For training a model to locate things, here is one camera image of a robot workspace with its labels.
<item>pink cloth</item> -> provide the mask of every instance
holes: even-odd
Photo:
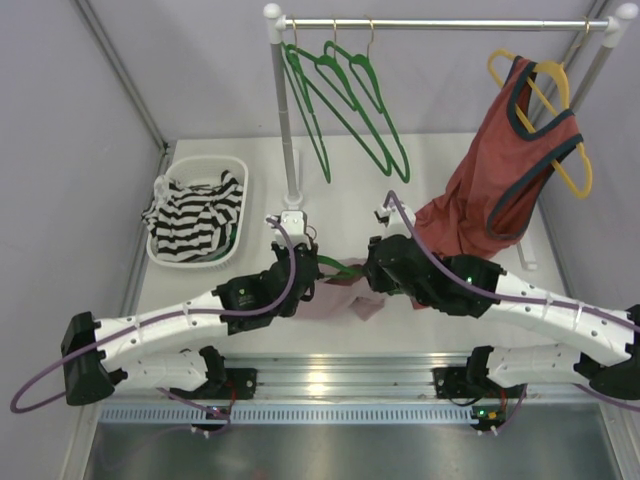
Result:
[[[362,265],[363,259],[349,258],[340,260],[344,265]],[[326,274],[337,273],[333,268],[320,265],[320,271]],[[295,318],[326,320],[343,314],[348,309],[362,320],[368,320],[384,307],[386,295],[375,293],[369,288],[366,278],[360,278],[351,285],[333,285],[316,282],[313,300],[300,302]]]

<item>clothing rack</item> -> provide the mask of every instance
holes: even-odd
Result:
[[[267,21],[271,57],[276,82],[280,132],[284,153],[284,166],[287,176],[287,207],[299,208],[303,200],[300,190],[298,157],[293,150],[289,109],[287,106],[287,87],[285,83],[284,59],[281,46],[282,33],[287,29],[349,29],[349,30],[471,30],[471,31],[517,31],[517,32],[603,32],[602,44],[594,56],[576,93],[571,99],[571,108],[577,110],[593,82],[602,70],[611,51],[618,45],[629,24],[638,16],[638,6],[633,3],[620,5],[613,16],[601,20],[433,20],[433,19],[306,19],[287,18],[282,9],[275,3],[264,7],[263,14]]]

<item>metal floor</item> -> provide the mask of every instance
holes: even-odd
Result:
[[[449,425],[233,426],[205,440],[167,425],[99,425],[85,480],[621,478],[597,405],[527,405],[499,437]]]

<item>white pole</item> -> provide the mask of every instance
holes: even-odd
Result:
[[[283,19],[279,5],[270,3],[264,7],[263,14],[267,19],[269,43],[271,44],[271,59],[276,81],[276,97],[278,99],[278,114],[280,119],[280,134],[282,136],[282,151],[284,153],[284,169],[287,176],[287,194],[285,204],[288,208],[297,209],[302,203],[302,192],[299,189],[297,166],[293,144],[291,143],[291,126],[289,124],[289,108],[287,106],[287,85],[284,79],[284,59],[282,58],[282,32],[278,29],[278,21]]]
[[[571,109],[577,110],[582,105],[587,93],[591,89],[593,82],[602,70],[607,58],[611,54],[611,51],[620,43],[620,39],[631,22],[633,22],[638,16],[638,6],[635,3],[624,3],[620,5],[615,12],[615,15],[609,17],[609,26],[604,32],[604,38],[602,45],[596,53],[595,57],[589,65],[587,73],[584,74],[576,94],[571,100]]]

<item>yellow hanger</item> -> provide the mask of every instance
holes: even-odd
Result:
[[[489,73],[498,84],[498,86],[502,88],[504,82],[493,68],[493,61],[498,56],[506,57],[512,62],[515,61],[516,56],[503,48],[496,50],[489,56],[489,61],[487,63]],[[558,88],[558,94],[560,95],[562,107],[565,110],[569,108],[569,79],[567,78],[567,74],[565,73],[564,68],[562,68],[562,65],[551,61],[540,62],[536,64],[536,67],[533,69],[533,71],[538,73],[545,73],[553,79]],[[553,108],[553,105],[551,105],[547,97],[544,96],[544,93],[540,91],[540,88],[538,88],[535,82],[530,78],[527,78],[527,83],[531,87],[531,90],[533,90],[533,92],[535,92],[535,94],[538,96],[540,101],[542,101],[547,110],[549,110],[554,116],[557,116],[558,112],[555,108]],[[527,116],[518,105],[516,105],[516,115],[518,115],[518,118],[525,126],[525,128],[529,131],[529,133],[534,133],[536,131],[536,129],[533,127]],[[556,172],[560,174],[571,192],[576,197],[583,199],[587,198],[589,196],[589,193],[591,193],[591,186],[593,185],[593,170],[591,168],[591,161],[589,160],[589,157],[587,157],[587,153],[584,149],[584,143],[580,142],[578,145],[576,145],[576,149],[578,150],[580,158],[582,158],[582,164],[584,165],[585,185],[583,190],[578,190],[578,187],[576,187],[576,184],[573,183],[573,180],[571,180],[571,177],[569,177],[569,174],[564,169],[564,167],[560,165],[560,162],[554,159],[551,162],[551,165],[553,165],[553,168],[555,168]]]

